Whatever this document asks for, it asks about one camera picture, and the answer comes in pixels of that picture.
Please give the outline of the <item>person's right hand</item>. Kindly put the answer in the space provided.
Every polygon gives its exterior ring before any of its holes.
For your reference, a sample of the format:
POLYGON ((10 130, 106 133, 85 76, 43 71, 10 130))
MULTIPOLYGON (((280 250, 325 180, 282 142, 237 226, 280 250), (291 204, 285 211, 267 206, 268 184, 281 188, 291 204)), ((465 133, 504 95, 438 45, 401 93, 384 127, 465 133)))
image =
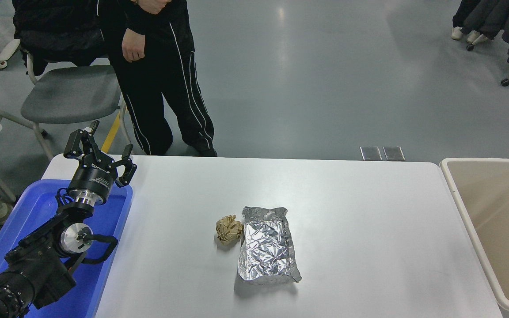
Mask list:
POLYGON ((122 39, 122 54, 127 62, 136 62, 145 57, 145 39, 145 35, 126 29, 122 39))

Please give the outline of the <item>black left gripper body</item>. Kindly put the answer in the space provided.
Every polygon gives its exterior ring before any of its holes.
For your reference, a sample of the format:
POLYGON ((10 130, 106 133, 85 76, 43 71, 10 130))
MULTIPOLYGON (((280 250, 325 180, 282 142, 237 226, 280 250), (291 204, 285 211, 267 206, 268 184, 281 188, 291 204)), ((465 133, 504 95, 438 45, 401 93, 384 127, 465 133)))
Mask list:
POLYGON ((118 174, 116 168, 108 169, 107 165, 101 167, 80 161, 69 184, 69 195, 76 197, 81 191, 89 191, 101 198, 108 198, 118 174))

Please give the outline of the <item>person's left hand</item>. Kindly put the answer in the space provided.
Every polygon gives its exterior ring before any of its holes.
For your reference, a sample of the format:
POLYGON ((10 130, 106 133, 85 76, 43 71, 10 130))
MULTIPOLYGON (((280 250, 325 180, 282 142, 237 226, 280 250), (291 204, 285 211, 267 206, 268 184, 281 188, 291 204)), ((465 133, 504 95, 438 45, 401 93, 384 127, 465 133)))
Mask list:
POLYGON ((147 13, 159 14, 171 0, 138 0, 138 6, 147 13))

